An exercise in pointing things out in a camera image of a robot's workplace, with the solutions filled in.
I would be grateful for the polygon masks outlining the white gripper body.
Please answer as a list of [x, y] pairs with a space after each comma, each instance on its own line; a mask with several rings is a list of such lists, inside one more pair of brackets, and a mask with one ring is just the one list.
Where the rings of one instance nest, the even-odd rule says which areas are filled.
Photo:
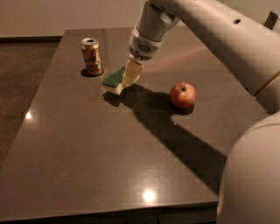
[[129, 38], [129, 53], [140, 60], [151, 60], [162, 44], [162, 41], [147, 39], [135, 27]]

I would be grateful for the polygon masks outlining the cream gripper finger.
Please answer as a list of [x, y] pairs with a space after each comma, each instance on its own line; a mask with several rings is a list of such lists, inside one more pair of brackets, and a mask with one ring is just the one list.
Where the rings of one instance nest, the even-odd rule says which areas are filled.
[[123, 73], [122, 84], [126, 87], [134, 84], [139, 79], [143, 69], [144, 64], [141, 60], [129, 58]]

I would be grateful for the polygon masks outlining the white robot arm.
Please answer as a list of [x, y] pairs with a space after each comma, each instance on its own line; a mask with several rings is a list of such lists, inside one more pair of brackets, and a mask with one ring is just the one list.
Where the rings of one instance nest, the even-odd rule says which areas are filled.
[[123, 81], [150, 60], [165, 33], [182, 21], [234, 76], [204, 70], [197, 124], [227, 140], [242, 130], [226, 156], [172, 124], [182, 109], [159, 94], [126, 95], [167, 146], [219, 195], [218, 224], [280, 224], [279, 36], [217, 0], [146, 0], [129, 39]]

